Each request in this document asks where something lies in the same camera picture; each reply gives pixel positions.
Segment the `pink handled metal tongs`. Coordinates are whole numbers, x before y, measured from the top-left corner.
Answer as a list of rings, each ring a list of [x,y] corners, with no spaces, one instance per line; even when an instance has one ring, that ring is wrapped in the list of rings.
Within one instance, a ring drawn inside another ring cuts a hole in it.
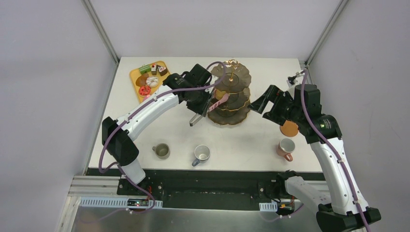
[[[225,103],[225,102],[228,100],[229,95],[230,95],[230,94],[225,93],[225,94],[221,97],[220,100],[218,100],[217,102],[215,102],[214,104],[212,104],[211,106],[209,106],[207,112],[211,112],[211,111],[213,111],[215,108],[217,108],[218,106],[220,106],[221,104]]]

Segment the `round tan cookie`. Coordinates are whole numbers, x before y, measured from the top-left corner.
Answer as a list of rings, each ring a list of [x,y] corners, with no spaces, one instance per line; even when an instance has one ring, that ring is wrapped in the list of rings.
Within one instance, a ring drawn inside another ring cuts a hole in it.
[[[229,94],[226,91],[220,91],[218,89],[215,89],[214,98],[217,99],[218,101],[222,99],[227,100],[229,98]]]

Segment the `red strawberry donut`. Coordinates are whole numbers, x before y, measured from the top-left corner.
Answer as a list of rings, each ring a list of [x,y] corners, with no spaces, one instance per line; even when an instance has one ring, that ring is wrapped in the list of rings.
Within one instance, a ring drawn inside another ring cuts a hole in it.
[[[142,97],[148,96],[151,94],[151,87],[150,86],[142,86],[138,90],[138,94]]]

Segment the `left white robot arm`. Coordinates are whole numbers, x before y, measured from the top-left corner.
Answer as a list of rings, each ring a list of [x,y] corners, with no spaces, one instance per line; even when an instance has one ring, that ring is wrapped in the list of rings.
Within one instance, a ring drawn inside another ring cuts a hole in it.
[[[154,120],[182,102],[192,112],[204,115],[212,98],[207,91],[212,87],[211,79],[212,74],[196,64],[190,71],[168,75],[158,90],[133,111],[117,119],[107,117],[103,120],[100,157],[108,152],[115,159],[119,169],[128,177],[129,189],[135,195],[143,195],[147,191],[147,182],[134,141]]]

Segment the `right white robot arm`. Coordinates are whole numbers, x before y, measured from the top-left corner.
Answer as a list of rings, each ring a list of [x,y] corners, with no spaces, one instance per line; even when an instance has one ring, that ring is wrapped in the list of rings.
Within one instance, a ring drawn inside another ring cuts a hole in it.
[[[316,155],[329,189],[323,194],[294,171],[278,176],[277,196],[292,195],[316,217],[323,232],[349,232],[381,220],[379,209],[370,207],[359,190],[345,155],[337,120],[322,113],[321,93],[316,85],[296,85],[294,92],[271,85],[249,109],[278,125],[296,123]]]

